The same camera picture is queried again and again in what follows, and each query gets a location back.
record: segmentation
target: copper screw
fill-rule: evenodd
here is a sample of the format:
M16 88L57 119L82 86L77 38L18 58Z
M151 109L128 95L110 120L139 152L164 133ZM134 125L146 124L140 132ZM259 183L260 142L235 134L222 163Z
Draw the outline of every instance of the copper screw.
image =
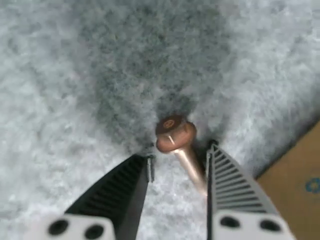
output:
M181 115L172 115L162 119L155 129L156 147L164 153L173 153L186 170L197 190L204 196L208 195L205 170L197 160L191 147L197 129Z

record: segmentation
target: screw head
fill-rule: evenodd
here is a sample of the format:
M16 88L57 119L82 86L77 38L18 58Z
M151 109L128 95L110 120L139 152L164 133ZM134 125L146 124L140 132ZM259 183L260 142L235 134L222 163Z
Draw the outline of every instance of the screw head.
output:
M156 126L156 146L162 153L170 153L189 145L196 136L196 127L182 115L171 115Z

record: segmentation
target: gray carpet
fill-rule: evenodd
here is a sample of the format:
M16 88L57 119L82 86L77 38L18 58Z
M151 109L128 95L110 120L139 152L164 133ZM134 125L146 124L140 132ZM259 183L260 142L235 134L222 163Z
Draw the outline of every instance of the gray carpet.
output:
M313 24L308 0L2 0L0 239L62 213L174 112L258 175L320 117ZM178 161L155 167L137 239L206 239Z

